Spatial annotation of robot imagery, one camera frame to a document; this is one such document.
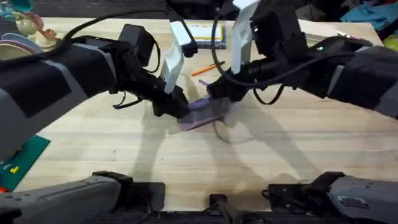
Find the paper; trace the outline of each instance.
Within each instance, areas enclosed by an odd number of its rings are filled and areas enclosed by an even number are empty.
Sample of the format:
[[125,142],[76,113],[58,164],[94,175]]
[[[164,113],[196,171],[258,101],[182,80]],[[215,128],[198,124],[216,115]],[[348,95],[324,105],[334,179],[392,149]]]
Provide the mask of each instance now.
[[[186,22],[189,31],[196,41],[210,41],[211,40],[211,29],[213,28],[212,22],[195,21]],[[218,24],[216,29],[215,40],[223,40],[223,26]]]
[[328,25],[320,22],[311,22],[305,20],[298,20],[301,31],[306,34],[318,35],[321,37],[333,37],[337,35],[337,28],[333,25]]

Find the blue cloth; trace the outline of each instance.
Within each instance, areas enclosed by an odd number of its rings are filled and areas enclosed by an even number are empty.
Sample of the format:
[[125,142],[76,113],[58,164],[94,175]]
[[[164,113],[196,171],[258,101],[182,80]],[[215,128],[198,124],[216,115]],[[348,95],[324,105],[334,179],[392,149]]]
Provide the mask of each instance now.
[[394,22],[396,19],[398,19],[398,2],[381,6],[373,6],[367,2],[340,18],[342,22],[370,22],[376,30],[382,29],[385,23]]
[[10,22],[14,22],[14,16],[12,16],[12,12],[14,12],[13,9],[11,9],[8,6],[1,6],[0,7],[0,17],[5,18],[6,20],[10,21]]
[[33,8],[32,0],[8,0],[8,2],[21,12],[29,12]]

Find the plate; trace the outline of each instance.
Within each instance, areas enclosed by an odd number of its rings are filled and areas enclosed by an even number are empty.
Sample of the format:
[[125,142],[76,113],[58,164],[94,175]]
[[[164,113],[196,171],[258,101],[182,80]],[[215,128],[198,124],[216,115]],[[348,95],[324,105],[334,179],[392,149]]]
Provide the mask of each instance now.
[[13,41],[13,40],[0,40],[0,44],[14,45],[14,46],[16,46],[16,47],[19,47],[19,48],[22,48],[22,49],[28,51],[28,52],[31,53],[31,54],[36,54],[36,53],[37,53],[37,52],[36,52],[34,49],[32,49],[31,47],[29,47],[29,46],[27,46],[27,45],[25,45],[25,44],[22,44],[22,43],[20,43],[20,42]]
[[24,44],[31,49],[33,49],[36,53],[42,53],[43,50],[33,41],[29,40],[27,37],[24,37],[23,35],[19,34],[12,34],[12,33],[7,33],[1,36],[1,40],[12,40],[19,42],[21,44]]
[[0,44],[0,60],[9,60],[32,55],[29,51],[11,44]]

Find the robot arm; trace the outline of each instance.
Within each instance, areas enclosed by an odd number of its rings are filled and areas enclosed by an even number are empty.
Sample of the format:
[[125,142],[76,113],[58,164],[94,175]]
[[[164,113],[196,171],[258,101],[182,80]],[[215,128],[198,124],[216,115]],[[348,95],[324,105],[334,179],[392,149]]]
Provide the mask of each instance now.
[[[228,12],[228,7],[231,8],[228,5],[222,7],[220,12]],[[294,90],[300,88],[321,98],[329,97],[398,118],[396,51],[373,47],[367,40],[337,36],[308,48],[294,10],[268,14],[265,11],[264,5],[258,4],[250,18],[250,28],[246,29],[251,30],[258,52],[266,58],[242,62],[238,73],[233,68],[240,62],[223,71],[215,49],[212,49],[215,64],[222,74],[208,85],[213,98],[229,98],[236,102],[241,101],[249,90],[254,90],[256,98],[262,104],[268,104],[259,99],[256,91],[281,84],[275,99],[285,86],[290,86]]]
[[262,196],[275,212],[343,217],[351,223],[395,223],[398,183],[326,172],[311,184],[270,184]]
[[183,90],[176,86],[166,93],[166,82],[143,68],[154,39],[143,27],[135,27],[136,39],[144,44],[86,36],[38,62],[12,66],[0,62],[0,161],[66,112],[104,91],[127,91],[149,100],[157,116],[180,118],[188,113]]

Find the black mount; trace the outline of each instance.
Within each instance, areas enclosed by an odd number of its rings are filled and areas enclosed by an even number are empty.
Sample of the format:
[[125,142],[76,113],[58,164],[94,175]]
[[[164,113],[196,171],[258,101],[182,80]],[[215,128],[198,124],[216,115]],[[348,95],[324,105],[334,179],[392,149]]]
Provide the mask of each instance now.
[[14,219],[21,215],[22,211],[20,208],[0,208],[0,221],[4,224],[13,224]]
[[[293,8],[278,12],[264,13],[263,6],[257,7],[251,18],[251,30],[257,50],[267,58],[255,60],[241,66],[238,74],[227,71],[235,80],[254,83],[266,81],[289,70],[294,62],[307,50],[305,34],[300,29],[297,16]],[[301,83],[297,78],[283,80],[284,85],[296,88]],[[220,77],[208,85],[208,92],[213,98],[228,97],[231,102],[241,101],[251,88],[237,85]]]
[[94,172],[93,175],[112,178],[121,184],[119,199],[114,210],[125,208],[143,212],[159,212],[164,207],[166,188],[164,183],[137,183],[132,177],[108,171]]
[[[131,26],[125,26],[124,29],[133,29]],[[132,40],[129,42],[88,35],[77,37],[73,42],[99,47],[103,52],[111,54],[117,83],[109,91],[110,94],[127,91],[140,100],[151,101],[156,116],[169,114],[182,118],[189,113],[188,100],[183,90],[176,85],[173,92],[166,94],[164,80],[144,69],[148,65],[154,39],[143,27],[134,28],[133,31],[135,32],[130,32]],[[123,31],[122,34],[126,38],[127,34]]]
[[271,203],[272,211],[288,211],[293,215],[312,214],[317,217],[340,216],[328,192],[342,172],[326,172],[311,184],[270,184],[262,196]]
[[209,214],[211,216],[223,217],[227,224],[241,223],[245,212],[239,211],[228,203],[228,198],[223,194],[212,194],[209,196]]

